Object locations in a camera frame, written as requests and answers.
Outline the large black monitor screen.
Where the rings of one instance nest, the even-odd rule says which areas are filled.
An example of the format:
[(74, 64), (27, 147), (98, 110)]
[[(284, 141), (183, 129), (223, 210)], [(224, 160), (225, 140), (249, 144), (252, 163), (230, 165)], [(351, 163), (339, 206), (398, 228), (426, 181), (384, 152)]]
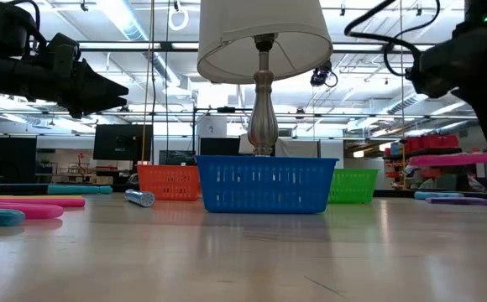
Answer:
[(151, 125), (98, 125), (95, 132), (93, 158), (150, 161), (152, 137)]

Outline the white hanging cloth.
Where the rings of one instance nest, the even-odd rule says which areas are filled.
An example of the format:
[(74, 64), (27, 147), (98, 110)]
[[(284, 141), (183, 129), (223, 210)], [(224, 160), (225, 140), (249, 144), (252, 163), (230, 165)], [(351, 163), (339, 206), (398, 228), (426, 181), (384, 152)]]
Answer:
[(275, 144), (275, 157), (318, 158), (319, 142), (279, 139)]

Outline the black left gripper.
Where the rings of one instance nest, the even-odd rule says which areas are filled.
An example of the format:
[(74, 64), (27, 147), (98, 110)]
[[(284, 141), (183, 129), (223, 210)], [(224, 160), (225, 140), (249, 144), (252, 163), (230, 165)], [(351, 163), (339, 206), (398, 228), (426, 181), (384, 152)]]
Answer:
[(85, 60), (58, 59), (58, 76), (59, 87), (62, 92), (62, 105), (73, 118), (83, 116), (81, 92), (84, 88), (85, 79), (88, 97), (108, 97), (88, 101), (86, 103), (87, 114), (122, 107), (127, 104), (127, 100), (121, 96), (128, 94), (128, 88), (96, 73)]

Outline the blue plastic basket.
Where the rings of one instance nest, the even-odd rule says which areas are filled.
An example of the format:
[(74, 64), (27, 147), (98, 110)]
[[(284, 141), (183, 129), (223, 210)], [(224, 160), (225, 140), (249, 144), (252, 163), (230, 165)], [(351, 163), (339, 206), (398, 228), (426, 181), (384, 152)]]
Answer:
[(216, 213), (325, 211), (336, 159), (200, 155), (205, 209)]

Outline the white shade silver table lamp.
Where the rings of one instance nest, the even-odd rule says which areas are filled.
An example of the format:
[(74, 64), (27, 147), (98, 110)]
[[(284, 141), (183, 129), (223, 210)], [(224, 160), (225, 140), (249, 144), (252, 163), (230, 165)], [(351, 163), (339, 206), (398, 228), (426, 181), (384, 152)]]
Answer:
[(247, 127), (257, 155), (278, 139), (272, 84), (312, 71), (333, 53), (320, 0), (201, 0), (197, 71), (222, 84), (255, 86)]

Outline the white numbered sign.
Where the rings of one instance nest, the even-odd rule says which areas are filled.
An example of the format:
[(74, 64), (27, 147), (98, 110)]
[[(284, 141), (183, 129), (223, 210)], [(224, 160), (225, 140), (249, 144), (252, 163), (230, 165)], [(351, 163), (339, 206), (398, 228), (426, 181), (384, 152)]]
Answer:
[(200, 138), (226, 138), (228, 119), (226, 117), (205, 116), (196, 125)]

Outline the black background pipe frame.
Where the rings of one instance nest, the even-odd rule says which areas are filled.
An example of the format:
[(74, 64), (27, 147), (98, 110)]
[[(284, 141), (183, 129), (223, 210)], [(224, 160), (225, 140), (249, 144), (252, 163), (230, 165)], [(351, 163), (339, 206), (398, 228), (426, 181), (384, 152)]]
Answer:
[[(252, 108), (237, 108), (237, 107), (215, 107), (215, 108), (200, 108), (200, 107), (193, 107), (191, 111), (191, 150), (194, 154), (197, 153), (196, 148), (198, 145), (197, 142), (197, 130), (196, 125), (198, 124), (198, 113), (202, 114), (202, 117), (206, 116), (213, 116), (214, 114), (219, 115), (228, 115), (228, 116), (246, 116), (247, 113), (251, 113), (253, 111)], [(387, 119), (400, 119), (404, 122), (406, 119), (411, 119), (413, 122), (419, 120), (458, 120), (461, 122), (465, 121), (477, 121), (478, 118), (476, 116), (458, 116), (458, 115), (406, 115), (406, 114), (365, 114), (365, 113), (276, 113), (276, 117), (293, 117), (297, 118), (311, 118), (315, 120), (315, 123), (318, 121), (322, 121), (325, 119), (331, 118), (354, 118), (354, 119), (362, 119), (362, 118), (373, 118), (379, 120), (387, 120)]]

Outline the metallic blue marker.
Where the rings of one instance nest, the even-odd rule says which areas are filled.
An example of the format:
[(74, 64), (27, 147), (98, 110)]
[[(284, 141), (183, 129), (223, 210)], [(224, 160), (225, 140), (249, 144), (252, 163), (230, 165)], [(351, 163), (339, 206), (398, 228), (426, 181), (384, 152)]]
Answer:
[(137, 206), (151, 207), (155, 203), (155, 196), (148, 191), (126, 190), (124, 197), (128, 202)]

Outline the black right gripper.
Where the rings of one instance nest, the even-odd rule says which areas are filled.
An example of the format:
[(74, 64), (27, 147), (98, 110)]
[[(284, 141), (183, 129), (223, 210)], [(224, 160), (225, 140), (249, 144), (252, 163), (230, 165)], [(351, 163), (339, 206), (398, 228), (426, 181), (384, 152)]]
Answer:
[(416, 92), (441, 97), (453, 91), (474, 110), (487, 143), (487, 28), (460, 34), (423, 51), (406, 70)]

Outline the small dark monitor screen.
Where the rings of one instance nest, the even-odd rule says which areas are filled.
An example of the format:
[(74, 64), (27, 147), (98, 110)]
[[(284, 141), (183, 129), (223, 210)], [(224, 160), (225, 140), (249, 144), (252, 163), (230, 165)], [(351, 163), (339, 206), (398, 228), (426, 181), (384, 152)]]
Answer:
[(201, 138), (200, 155), (239, 156), (239, 138)]

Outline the purple marker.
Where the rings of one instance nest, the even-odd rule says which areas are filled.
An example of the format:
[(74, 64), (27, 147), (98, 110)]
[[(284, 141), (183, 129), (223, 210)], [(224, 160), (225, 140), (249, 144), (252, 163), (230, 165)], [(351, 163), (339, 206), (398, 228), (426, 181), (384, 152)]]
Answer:
[(487, 199), (479, 197), (430, 197), (426, 198), (430, 204), (487, 206)]

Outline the short pink marker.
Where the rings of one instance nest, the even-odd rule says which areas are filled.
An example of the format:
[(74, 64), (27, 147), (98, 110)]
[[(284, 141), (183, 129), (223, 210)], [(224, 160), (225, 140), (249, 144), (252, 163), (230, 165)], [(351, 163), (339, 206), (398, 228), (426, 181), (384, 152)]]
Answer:
[(64, 213), (62, 207), (54, 205), (0, 203), (0, 209), (21, 211), (27, 219), (53, 219)]

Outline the storage shelf rack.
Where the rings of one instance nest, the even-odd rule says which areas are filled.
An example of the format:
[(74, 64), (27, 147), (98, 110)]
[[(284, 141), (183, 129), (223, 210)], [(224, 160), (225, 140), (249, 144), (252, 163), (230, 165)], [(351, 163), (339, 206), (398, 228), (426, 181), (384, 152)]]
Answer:
[(412, 166), (408, 164), (411, 157), (419, 155), (460, 154), (458, 148), (423, 148), (407, 153), (405, 151), (406, 139), (391, 143), (385, 148), (383, 158), (385, 165), (385, 179), (390, 182), (394, 190), (414, 190), (422, 184), (432, 186), (436, 178), (442, 173), (439, 168), (431, 166)]

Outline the green plastic basket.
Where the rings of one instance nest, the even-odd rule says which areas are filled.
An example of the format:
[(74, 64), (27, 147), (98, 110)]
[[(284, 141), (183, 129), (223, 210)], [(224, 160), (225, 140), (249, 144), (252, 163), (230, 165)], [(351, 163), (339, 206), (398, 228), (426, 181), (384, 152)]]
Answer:
[(335, 169), (329, 204), (368, 204), (373, 199), (377, 169)]

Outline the light blue marker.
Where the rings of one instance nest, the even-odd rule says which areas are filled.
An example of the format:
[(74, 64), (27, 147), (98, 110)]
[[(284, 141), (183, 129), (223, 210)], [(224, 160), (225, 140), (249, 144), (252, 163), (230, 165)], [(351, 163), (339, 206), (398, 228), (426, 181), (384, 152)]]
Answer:
[(414, 193), (414, 198), (416, 200), (425, 200), (428, 198), (446, 198), (446, 197), (451, 197), (451, 198), (463, 197), (463, 194), (457, 192), (440, 192), (440, 191), (416, 191)]

